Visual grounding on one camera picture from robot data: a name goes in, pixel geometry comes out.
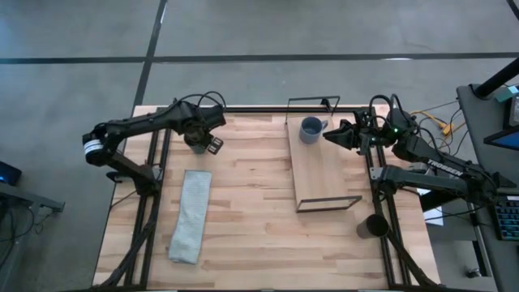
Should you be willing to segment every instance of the black cable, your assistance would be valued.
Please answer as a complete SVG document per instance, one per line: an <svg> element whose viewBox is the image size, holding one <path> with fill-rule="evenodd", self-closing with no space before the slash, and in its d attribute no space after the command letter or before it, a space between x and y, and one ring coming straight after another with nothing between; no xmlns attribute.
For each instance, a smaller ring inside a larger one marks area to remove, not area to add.
<svg viewBox="0 0 519 292"><path fill-rule="evenodd" d="M453 156L456 156L457 153L460 152L461 144L463 143L463 140L465 139L465 137L467 136L467 134L469 134L469 130L465 131L465 134L463 134L463 138L461 138L460 143L457 145L456 152L453 154Z"/></svg>
<svg viewBox="0 0 519 292"><path fill-rule="evenodd" d="M2 262L0 263L0 271L2 271L3 265L6 264L7 259L9 259L9 256L11 255L11 252L13 251L13 247L15 247L15 217L13 216L13 210L11 207L9 207L9 216L11 217L11 245L9 246L9 249L5 253L5 255L2 258Z"/></svg>
<svg viewBox="0 0 519 292"><path fill-rule="evenodd" d="M162 171L163 171L163 169L161 169L161 170L159 171L159 174L157 175L157 177L156 177L155 179L159 179L159 177L162 175ZM135 194L136 192L137 192L137 190L134 190L134 191L131 192L130 194L125 195L123 198L121 198L121 199L118 200L117 202L111 204L109 210L111 210L111 209L112 209L116 204L119 204L119 203L123 202L124 200L128 199L131 195Z"/></svg>
<svg viewBox="0 0 519 292"><path fill-rule="evenodd" d="M186 96L184 96L184 97L181 97L180 99L176 100L173 104L171 104L170 106L168 106L168 108L170 108L170 107L174 107L174 106L176 106L176 104L180 103L181 101L184 101L184 100L186 100L187 98L191 98L191 97L200 97L200 99L199 99L199 103L200 103L200 101L201 101L203 98L208 98L208 99L214 101L217 105L223 107L223 105L222 105L220 102L218 102L218 101L215 100L214 98L208 96L207 94L193 93L193 94L189 94L189 95L186 95ZM155 118L158 118L158 117L162 116L163 114L166 114L167 112L168 112L167 110L158 111L158 112L156 112L156 115L157 115L157 116L155 116ZM127 122L127 125L132 125L132 124L134 124L134 123L136 123L136 122L140 122L140 121L137 120L137 121L134 121L134 122L129 122L129 123ZM104 125L118 124L118 122L102 122L102 123L98 124L97 126L99 126L99 125L103 125L103 124L104 124Z"/></svg>
<svg viewBox="0 0 519 292"><path fill-rule="evenodd" d="M370 121L372 121L372 120L374 120L374 119L376 119L376 118L382 118L382 119L384 120L384 122L386 122L386 123L388 124L388 126L391 127L391 123L389 123L388 120L387 120L386 118L384 118L383 116L378 116L378 115L377 115L377 116L372 116L372 117L370 118Z"/></svg>
<svg viewBox="0 0 519 292"><path fill-rule="evenodd" d="M407 121L407 125L410 126L412 124L412 122L405 116L404 109L402 109L402 104L400 103L400 98L398 98L398 95L393 93L393 94L391 94L391 104L392 104L393 99L395 99L397 101L397 105L398 105L398 109L400 110L400 113L402 114L404 119Z"/></svg>
<svg viewBox="0 0 519 292"><path fill-rule="evenodd" d="M29 228L27 230L25 230L23 233L21 234L17 234L15 236L12 236L11 238L4 238L4 239L1 239L0 240L0 243L3 243L3 242L6 242L6 241L10 241L10 240L13 240L15 238L20 238L22 236L24 236L25 234L29 233L29 231L31 231L32 227L34 226L34 221L35 221L35 216L34 216L34 212L27 206L24 206L31 214L31 225L29 226Z"/></svg>
<svg viewBox="0 0 519 292"><path fill-rule="evenodd" d="M410 192L410 193L413 193L413 194L415 194L415 195L418 195L418 196L420 196L420 193L419 193L419 192L417 192L417 191L414 191L414 190L410 190L410 189L406 189L406 188L401 188L400 190L403 190L403 191L408 191L408 192Z"/></svg>
<svg viewBox="0 0 519 292"><path fill-rule="evenodd" d="M221 99L221 102L223 102L224 104L224 109L227 110L227 103L225 102L225 98L219 93L219 92L216 92L216 91L208 91L206 93L204 93L205 96L208 96L209 94L216 94L220 97Z"/></svg>
<svg viewBox="0 0 519 292"><path fill-rule="evenodd" d="M437 137L435 138L435 140L440 140L442 142L444 141L443 139L437 138ZM451 154L451 146L446 144L445 147L447 147L447 150L448 150L447 154L450 155Z"/></svg>
<svg viewBox="0 0 519 292"><path fill-rule="evenodd" d="M463 214L476 213L476 211L478 211L478 210L481 209L481 208L485 208L485 207L486 207L486 205L485 205L485 206L480 206L480 207L475 208L474 210L469 210L469 211L465 211L465 212L449 213L448 215L444 215L444 216L438 216L438 217L433 217L433 218L427 218L425 221L435 220L435 219L440 219L440 218L447 218L447 217L457 217L457 216L460 216L460 215L463 215Z"/></svg>
<svg viewBox="0 0 519 292"><path fill-rule="evenodd" d="M372 97L372 98L370 99L370 104L369 104L369 107L368 107L369 110L370 110L370 113L369 113L369 114L371 114L371 113L374 112L374 110L373 110L373 101L374 101L375 99L382 99L382 100L384 100L384 101L386 101L386 102L388 103L388 105L389 105L389 120L392 121L392 115L391 115L392 102L391 102L391 100L389 100L389 97L386 97L386 96L383 95L383 94L377 94L377 95L375 95L374 97Z"/></svg>
<svg viewBox="0 0 519 292"><path fill-rule="evenodd" d="M198 103L196 104L196 106L199 106L199 107L200 107L200 103L202 102L202 100L203 100L204 98L208 98L208 99L210 99L211 101L214 101L217 105L221 105L221 103L218 102L216 99L210 97L209 95L205 95L205 94L203 94L203 95L200 97L200 99L198 100Z"/></svg>
<svg viewBox="0 0 519 292"><path fill-rule="evenodd" d="M57 213L56 211L52 211L51 213L45 215L39 222L37 223L34 223L34 232L36 232L36 234L41 234L41 232L43 232L43 223L45 222L45 220L47 220L49 217L53 216L55 213Z"/></svg>
<svg viewBox="0 0 519 292"><path fill-rule="evenodd" d="M455 102L457 102L457 101L451 101L451 102L448 102L448 103L444 103L444 104L442 104L442 105L437 105L437 106L431 107L430 109L422 109L422 110L419 110L419 111L429 111L429 110L434 110L434 109L438 109L438 108L440 108L440 107L442 107L442 106L451 105L451 104L453 104L453 103L455 103Z"/></svg>
<svg viewBox="0 0 519 292"><path fill-rule="evenodd" d="M444 155L440 152L440 150L438 149L438 145L436 145L436 141L435 141L435 137L433 136L433 134L431 133L431 131L429 131L428 129L426 128L422 128L422 127L419 127L418 128L418 131L425 131L427 134L429 134L429 137L431 138L431 142L432 144L434 145L434 148L436 150L436 152L438 153L438 155L440 155L441 157L443 157Z"/></svg>
<svg viewBox="0 0 519 292"><path fill-rule="evenodd" d="M450 123L448 124L448 126L450 127L451 141L450 141L450 142L447 142L447 140L445 140L445 144L447 144L447 145L449 145L449 146L454 142L454 131L453 131L453 130L454 130L454 129L453 129L453 122L454 122L454 119L455 119L454 116L455 116L455 115L457 114L457 112L459 112L460 110L461 110L461 108L454 112L454 114L451 116L451 121L450 121Z"/></svg>
<svg viewBox="0 0 519 292"><path fill-rule="evenodd" d="M119 203L123 202L124 200L128 199L131 195L135 194L136 192L137 192L137 190L134 190L134 191L131 192L130 194L125 195L125 196L124 196L122 199L120 199L119 201L117 201L117 202L111 204L111 205L110 205L110 210L111 210L113 207L115 207L116 204L119 204Z"/></svg>

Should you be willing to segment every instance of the keyboard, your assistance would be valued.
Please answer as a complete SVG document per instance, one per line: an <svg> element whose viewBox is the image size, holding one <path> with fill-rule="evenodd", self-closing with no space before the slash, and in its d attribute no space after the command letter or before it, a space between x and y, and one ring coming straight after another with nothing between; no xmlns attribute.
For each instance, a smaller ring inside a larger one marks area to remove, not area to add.
<svg viewBox="0 0 519 292"><path fill-rule="evenodd" d="M519 241L519 200L500 201L493 209L498 238Z"/></svg>

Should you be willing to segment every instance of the cable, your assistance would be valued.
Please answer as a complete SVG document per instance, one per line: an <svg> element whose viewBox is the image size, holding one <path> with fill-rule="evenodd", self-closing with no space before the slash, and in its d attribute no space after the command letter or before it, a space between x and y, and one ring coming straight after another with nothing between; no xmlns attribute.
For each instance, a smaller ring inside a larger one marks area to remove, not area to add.
<svg viewBox="0 0 519 292"><path fill-rule="evenodd" d="M220 97L221 99L221 102L223 102L224 104L224 109L227 110L227 103L225 102L225 98L219 93L219 92L216 92L216 91L208 91L206 93L204 93L205 96L209 96L209 94L216 94ZM200 102L202 101L202 99L204 99L203 97L201 97L199 100L198 100L198 106L200 106Z"/></svg>
<svg viewBox="0 0 519 292"><path fill-rule="evenodd" d="M459 129L461 129L464 125L466 125L466 122L463 122L460 126L455 127L454 129L452 129L452 130L451 130L451 135L450 135L450 136L452 137L451 142L446 143L445 141L447 141L447 138L448 138L449 136L444 137L444 138L442 139L442 142L441 142L441 145L440 145L440 149L442 149L443 147L446 147L446 146L448 147L448 146L452 145L453 142L454 142L454 137L453 137L453 136L454 136L454 132L456 132L456 131L458 131Z"/></svg>
<svg viewBox="0 0 519 292"><path fill-rule="evenodd" d="M457 102L457 101L451 101L451 102L448 102L448 103L444 103L442 105L433 106L433 107L431 107L429 109L417 110L417 112L425 112L425 111L429 111L429 110L435 110L435 109L438 109L438 108L440 108L442 106L451 105L451 104L453 104L455 102Z"/></svg>
<svg viewBox="0 0 519 292"><path fill-rule="evenodd" d="M454 141L454 131L453 131L453 121L454 121L454 116L457 114L457 112L459 112L461 110L461 108L459 108L457 111L454 112L454 114L451 116L451 121L449 122L448 126L450 127L450 137L451 137L451 142L448 143L449 145L453 143Z"/></svg>
<svg viewBox="0 0 519 292"><path fill-rule="evenodd" d="M226 103L225 103L225 100L223 99L223 97L221 96L220 93L218 93L218 92L214 92L214 91L210 91L209 93L215 93L215 94L217 94L219 97L221 97L221 99L224 101L225 109L227 110L227 105L226 105ZM202 99L204 99L204 98L208 98L208 99L214 101L217 105L223 107L223 105L222 105L220 102L218 102L218 101L217 101L216 99L214 99L213 97L210 97L209 95L207 95L207 93L205 93L205 94L193 93L193 94L189 94L189 95L186 95L186 96L184 96L184 97L181 97L180 99L174 101L173 104L171 104L171 105L168 106L168 109L169 109L169 108L173 108L173 107L175 107L175 106L176 106L178 103L180 103L181 101L184 101L184 100L186 100L187 98L191 98L191 97L200 97L200 99L198 100L198 102L199 102L198 105L200 104L200 101L201 101ZM162 115L164 115L164 114L166 114L166 113L168 113L168 110L158 111L158 112L155 113L155 114L156 114L155 118L161 117ZM135 120L134 122L126 122L126 125L132 125L132 124L134 124L134 123L136 123L136 122L140 122L140 120ZM97 124L96 127L97 127L97 126L100 126L100 125L110 125L110 124L116 124L116 125L117 125L118 123L119 123L119 121L114 121L114 122L102 122L102 123L100 123L100 124Z"/></svg>
<svg viewBox="0 0 519 292"><path fill-rule="evenodd" d="M388 122L388 120L386 118L384 118L383 116L372 116L370 118L370 121L374 120L374 119L377 119L377 118L382 118L384 120L384 122L386 122L388 124L389 127L391 127L391 123Z"/></svg>
<svg viewBox="0 0 519 292"><path fill-rule="evenodd" d="M34 223L34 232L36 232L36 234L41 234L41 232L43 232L43 223L45 222L45 220L47 220L49 217L53 216L55 213L57 213L56 211L52 211L51 213L45 215L43 217L43 219L41 219L39 222L37 223Z"/></svg>
<svg viewBox="0 0 519 292"><path fill-rule="evenodd" d="M2 262L0 263L0 271L2 271L3 265L7 262L7 259L11 255L11 252L13 251L13 247L15 247L15 232L16 232L15 217L13 216L13 211L12 211L11 207L9 207L9 216L11 217L11 238L10 238L11 245L9 246L9 249L7 250L5 255L3 256Z"/></svg>
<svg viewBox="0 0 519 292"><path fill-rule="evenodd" d="M453 156L456 156L457 153L460 152L461 144L463 143L463 140L465 139L465 137L467 136L467 134L469 134L469 130L465 131L465 134L463 135L463 138L461 138L460 143L457 145L456 152L453 154Z"/></svg>
<svg viewBox="0 0 519 292"><path fill-rule="evenodd" d="M122 199L120 199L119 201L117 201L117 202L111 204L111 205L110 205L110 210L111 210L113 207L115 207L115 205L117 205L117 204L123 202L124 200L128 199L128 197L130 197L131 195L135 194L136 192L137 192L137 190L131 192L131 193L128 194L128 195L125 195L125 196L124 196Z"/></svg>
<svg viewBox="0 0 519 292"><path fill-rule="evenodd" d="M155 179L159 179L159 177L162 175L162 170L163 170L163 169L161 169L161 170L159 171L159 174L157 175L157 177L156 177ZM111 209L112 209L116 204L119 204L119 203L123 202L124 200L128 199L131 195L135 194L136 192L137 192L137 190L134 190L134 191L131 192L130 194L125 195L123 198L121 198L121 199L118 200L117 202L111 204L109 210L111 210Z"/></svg>
<svg viewBox="0 0 519 292"><path fill-rule="evenodd" d="M437 123L440 128L443 128L447 125L447 123L444 120L442 120L441 118L437 118L437 117L433 116L432 114L429 114L428 112L423 111L423 110L413 111L410 114L423 114L424 116L426 116L427 119L430 119L433 122Z"/></svg>
<svg viewBox="0 0 519 292"><path fill-rule="evenodd" d="M400 190L408 191L408 192L410 192L410 193L412 193L412 194L415 194L415 195L420 196L420 193L417 192L417 191L414 191L414 190L410 190L410 189L406 189L406 188L401 188Z"/></svg>
<svg viewBox="0 0 519 292"><path fill-rule="evenodd" d="M449 213L448 215L444 215L444 216L438 216L438 217L433 217L433 218L427 218L425 221L435 220L435 219L440 219L440 218L447 218L447 217L457 217L457 216L460 216L460 215L463 215L463 214L476 213L476 211L478 211L478 210L481 209L481 208L485 208L486 206L487 206L487 205L485 205L485 206L480 206L480 207L475 208L474 210L469 210L469 211L465 211L465 212Z"/></svg>
<svg viewBox="0 0 519 292"><path fill-rule="evenodd" d="M418 128L418 131L425 131L427 134L429 134L429 137L431 137L431 142L432 142L432 144L434 145L436 152L438 153L438 155L440 155L441 157L443 157L444 155L439 151L439 149L438 149L438 145L436 145L435 137L433 136L433 134L431 133L431 131L429 131L429 130L426 129L426 128L421 128L421 127Z"/></svg>
<svg viewBox="0 0 519 292"><path fill-rule="evenodd" d="M370 104L369 104L369 107L368 107L369 110L370 110L370 113L369 113L369 114L371 114L371 113L374 112L374 110L373 110L373 101L374 101L375 99L382 99L382 100L385 100L385 101L388 103L388 105L389 105L389 113L391 113L391 110L392 110L392 102L389 100L389 97L386 97L385 95L382 95L382 94L377 94L377 95L375 95L374 97L372 97L372 98L370 99ZM392 115L391 115L391 114L389 115L389 120L392 121Z"/></svg>
<svg viewBox="0 0 519 292"><path fill-rule="evenodd" d="M440 142L444 142L443 139L438 138L438 137L436 137L435 140L439 140ZM451 155L451 151L452 151L451 146L448 145L448 144L446 144L446 145L444 145L443 147L447 147L447 151L448 151L447 154L448 154L448 155Z"/></svg>
<svg viewBox="0 0 519 292"><path fill-rule="evenodd" d="M404 117L404 119L407 121L407 125L411 125L412 122L405 116L405 113L404 113L404 109L402 109L402 104L400 103L400 98L398 98L398 95L396 95L395 93L392 93L391 94L391 105L392 105L392 100L395 99L397 101L397 104L398 104L398 109L400 110L400 113L402 114L402 117Z"/></svg>
<svg viewBox="0 0 519 292"><path fill-rule="evenodd" d="M214 98L212 98L212 97L210 97L209 95L206 95L206 94L203 94L203 95L200 97L200 99L198 100L198 103L196 104L196 106L199 106L199 107L200 107L200 102L202 102L202 100L203 100L204 98L208 98L208 99L210 99L211 101L214 101L217 105L220 105L220 106L221 106L221 103L220 103L220 102L218 102L216 99L214 99Z"/></svg>
<svg viewBox="0 0 519 292"><path fill-rule="evenodd" d="M424 121L426 121L426 120L430 120L430 119L432 119L432 118L430 118L430 117L422 118L422 119L420 120L420 122L418 122L418 129L422 128L422 122L424 122ZM418 130L418 135L419 135L420 137L423 138L422 133L420 132L420 130ZM441 138L435 138L435 140L440 140L440 141L444 142L444 140L441 139ZM448 154L450 155L450 153L451 153L451 148L450 148L450 146L449 146L449 145L445 145L445 146L447 147L447 149L448 149Z"/></svg>
<svg viewBox="0 0 519 292"><path fill-rule="evenodd" d="M20 237L24 236L25 234L29 233L29 231L31 231L32 227L34 226L34 221L35 221L34 212L28 206L24 206L24 207L31 213L31 225L29 226L29 228L27 230L25 230L21 234L14 235L11 238L1 239L0 243L6 242L6 241L10 241L10 240L13 240L15 238L20 238Z"/></svg>

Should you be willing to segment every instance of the blue mug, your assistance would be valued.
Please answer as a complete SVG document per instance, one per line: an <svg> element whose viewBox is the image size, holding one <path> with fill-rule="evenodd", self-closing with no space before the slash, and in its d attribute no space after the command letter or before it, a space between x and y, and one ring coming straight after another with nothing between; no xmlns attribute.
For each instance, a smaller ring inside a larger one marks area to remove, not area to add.
<svg viewBox="0 0 519 292"><path fill-rule="evenodd" d="M316 117L306 117L301 122L299 129L299 139L304 144L313 144L317 142L321 132L328 126L328 121L321 121Z"/></svg>

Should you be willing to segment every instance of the desk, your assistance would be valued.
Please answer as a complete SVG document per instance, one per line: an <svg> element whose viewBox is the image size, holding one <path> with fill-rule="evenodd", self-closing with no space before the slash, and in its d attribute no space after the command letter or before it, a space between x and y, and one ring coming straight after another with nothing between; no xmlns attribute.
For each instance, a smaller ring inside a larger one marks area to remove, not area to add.
<svg viewBox="0 0 519 292"><path fill-rule="evenodd" d="M458 96L479 164L488 172L499 171L519 184L519 152L483 143L485 137L501 131L504 105L494 100L481 101L467 94L467 90L467 87L458 88ZM487 210L478 212L478 217L481 222L491 223ZM499 291L517 291L519 243L497 240L494 228L482 226L481 231Z"/></svg>
<svg viewBox="0 0 519 292"><path fill-rule="evenodd" d="M135 115L155 110L155 106L138 106ZM378 114L384 111L387 113L387 106L377 107ZM355 151L339 149L346 191L362 196L355 206L340 211L296 213L285 114L226 114L225 118L227 125L212 132L225 142L216 156L197 156L182 137L172 135L147 288L387 288L380 240L360 239L355 233L357 224L374 212L365 158ZM342 118L354 120L352 114L333 115L337 125ZM125 155L144 163L150 137L147 134L129 139ZM399 163L389 150L385 155L388 163ZM184 170L212 172L197 265L175 264L167 256ZM132 183L118 185L114 201L133 188ZM137 195L132 196L110 212L93 284L103 282L127 252L138 200ZM426 274L439 281L418 197L401 191L395 201L405 246ZM395 255L393 251L398 279ZM141 261L142 256L137 259L135 282Z"/></svg>

